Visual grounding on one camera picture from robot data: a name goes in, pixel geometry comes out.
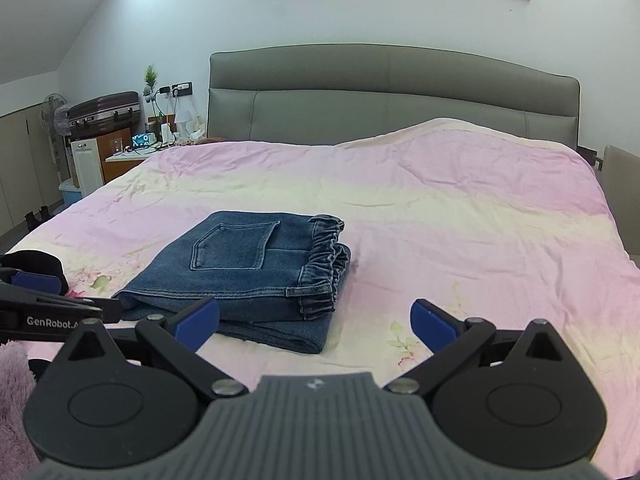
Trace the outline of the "grey padded headboard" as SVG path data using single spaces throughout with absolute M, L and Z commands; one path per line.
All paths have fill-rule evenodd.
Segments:
M 209 58 L 207 132 L 233 141 L 336 145 L 435 118 L 577 148 L 580 84 L 457 51 L 298 44 Z

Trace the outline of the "small green potted plant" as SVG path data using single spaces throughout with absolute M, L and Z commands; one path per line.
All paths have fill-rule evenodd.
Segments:
M 155 97 L 156 97 L 156 85 L 157 85 L 157 71 L 153 64 L 146 66 L 143 75 L 144 88 L 143 96 L 145 103 L 149 104 L 152 110 L 152 116 L 156 117 Z

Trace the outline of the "beige wall cabinets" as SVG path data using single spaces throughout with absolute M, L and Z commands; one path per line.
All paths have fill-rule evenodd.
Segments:
M 1 117 L 1 234 L 25 222 L 41 206 L 58 206 L 62 195 L 49 133 L 43 128 L 40 106 Z

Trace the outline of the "white standing fan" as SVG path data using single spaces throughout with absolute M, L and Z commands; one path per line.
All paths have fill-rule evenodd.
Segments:
M 58 93 L 46 96 L 40 106 L 40 122 L 49 136 L 51 155 L 60 183 L 70 177 L 66 155 L 67 139 L 70 136 L 69 109 L 70 104 Z

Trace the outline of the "white small cabinet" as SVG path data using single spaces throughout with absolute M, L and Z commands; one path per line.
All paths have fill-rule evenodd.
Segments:
M 86 197 L 104 185 L 102 160 L 96 139 L 70 144 L 81 195 Z

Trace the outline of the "light blue plastic bin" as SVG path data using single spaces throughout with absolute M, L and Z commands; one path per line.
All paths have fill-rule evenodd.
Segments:
M 74 185 L 73 179 L 69 178 L 60 183 L 58 190 L 61 193 L 63 205 L 68 207 L 82 199 L 81 189 Z

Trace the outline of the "pink fluffy sleeve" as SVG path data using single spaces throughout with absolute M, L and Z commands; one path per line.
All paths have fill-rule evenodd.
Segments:
M 1 346 L 1 478 L 24 479 L 39 464 L 26 436 L 23 413 L 35 389 L 24 347 L 18 342 Z

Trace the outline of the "cluttered bedside table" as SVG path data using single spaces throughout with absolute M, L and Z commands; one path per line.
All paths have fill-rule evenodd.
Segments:
M 162 122 L 158 120 L 153 122 L 153 125 L 160 127 L 158 133 L 154 132 L 156 143 L 153 146 L 133 150 L 130 148 L 130 140 L 129 144 L 125 145 L 120 152 L 114 152 L 104 160 L 102 171 L 105 183 L 126 174 L 127 171 L 137 167 L 152 155 L 175 146 L 194 144 L 206 137 L 206 128 L 202 118 L 192 116 L 188 110 L 179 112 L 177 115 L 165 116 Z

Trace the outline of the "blue denim pants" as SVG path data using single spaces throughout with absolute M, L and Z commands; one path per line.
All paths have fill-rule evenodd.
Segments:
M 212 298 L 221 335 L 303 354 L 326 344 L 352 253 L 329 214 L 217 211 L 121 290 L 127 321 Z

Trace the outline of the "dark purple suitcase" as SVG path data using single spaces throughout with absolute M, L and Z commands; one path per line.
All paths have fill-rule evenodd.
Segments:
M 135 91 L 117 92 L 78 103 L 67 114 L 70 133 L 75 140 L 132 129 L 139 125 L 140 116 L 140 96 Z

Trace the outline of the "pink floral bed sheet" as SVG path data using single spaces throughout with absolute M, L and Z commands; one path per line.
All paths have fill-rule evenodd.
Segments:
M 410 333 L 424 298 L 517 330 L 545 318 L 596 386 L 608 424 L 594 461 L 639 468 L 639 271 L 591 167 L 564 145 L 437 119 L 337 146 L 171 148 L 26 235 L 75 296 L 113 295 L 215 211 L 330 214 L 352 252 L 321 353 L 216 335 L 201 356 L 254 386 L 265 375 L 369 372 L 428 357 Z

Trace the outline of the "blue tissue box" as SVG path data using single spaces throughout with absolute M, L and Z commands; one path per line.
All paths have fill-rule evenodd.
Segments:
M 142 148 L 150 148 L 156 143 L 154 132 L 137 133 L 131 137 L 130 148 L 133 150 L 141 150 Z

